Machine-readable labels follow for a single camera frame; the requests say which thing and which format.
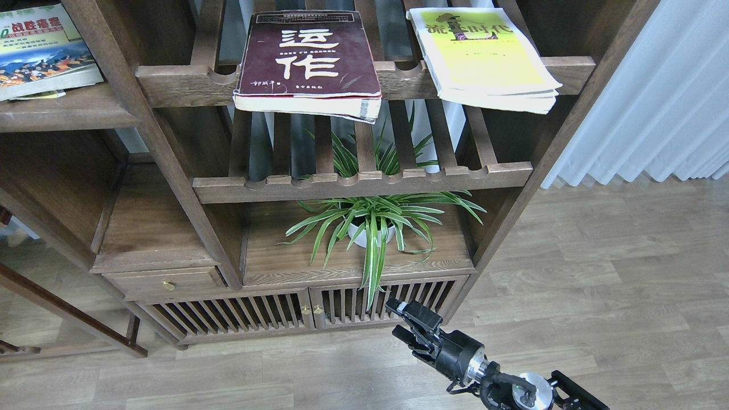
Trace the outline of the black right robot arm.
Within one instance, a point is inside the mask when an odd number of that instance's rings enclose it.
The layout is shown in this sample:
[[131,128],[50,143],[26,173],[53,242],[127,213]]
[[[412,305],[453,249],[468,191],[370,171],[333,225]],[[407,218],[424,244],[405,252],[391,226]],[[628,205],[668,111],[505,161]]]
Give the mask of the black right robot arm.
[[471,393],[489,409],[607,409],[607,405],[560,371],[549,379],[534,372],[510,375],[489,361],[484,345],[465,333],[440,329],[443,318],[417,301],[390,298],[386,309],[399,315],[409,330],[396,325],[393,335],[415,356],[451,383],[450,394]]

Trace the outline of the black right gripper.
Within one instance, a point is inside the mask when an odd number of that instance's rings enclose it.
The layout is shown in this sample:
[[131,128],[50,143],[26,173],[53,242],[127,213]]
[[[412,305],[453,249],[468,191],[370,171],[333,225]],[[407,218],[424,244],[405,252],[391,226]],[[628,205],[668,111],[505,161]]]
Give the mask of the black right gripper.
[[443,332],[443,318],[419,302],[390,298],[386,310],[404,317],[409,325],[409,330],[396,325],[391,334],[404,342],[413,356],[463,387],[481,381],[489,363],[481,342],[458,330]]

